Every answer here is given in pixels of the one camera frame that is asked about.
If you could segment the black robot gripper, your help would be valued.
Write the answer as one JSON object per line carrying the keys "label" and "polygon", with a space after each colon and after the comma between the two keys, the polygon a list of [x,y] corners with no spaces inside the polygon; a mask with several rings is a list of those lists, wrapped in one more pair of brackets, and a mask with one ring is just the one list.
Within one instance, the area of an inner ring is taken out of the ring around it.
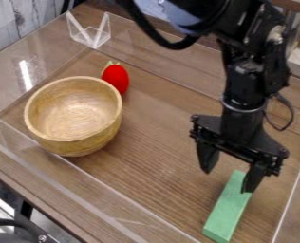
{"label": "black robot gripper", "polygon": [[219,153],[243,160],[251,166],[241,191],[253,193],[265,176],[278,176],[289,151],[263,131],[265,107],[235,110],[223,108],[221,116],[192,114],[188,136],[194,139],[202,171],[209,174]]}

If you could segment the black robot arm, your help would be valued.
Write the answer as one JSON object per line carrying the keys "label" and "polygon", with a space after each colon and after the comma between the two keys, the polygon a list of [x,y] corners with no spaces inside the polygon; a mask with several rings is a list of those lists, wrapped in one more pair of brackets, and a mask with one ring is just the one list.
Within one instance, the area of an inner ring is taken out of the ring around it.
{"label": "black robot arm", "polygon": [[202,170],[209,173],[221,153],[249,163],[241,191],[251,193],[262,179],[281,173],[289,151],[263,131],[270,99],[289,86],[286,17],[266,0],[159,0],[170,25],[184,35],[168,42],[155,30],[135,0],[115,0],[146,35],[162,47],[180,50],[203,35],[219,43],[226,72],[222,114],[190,117]]}

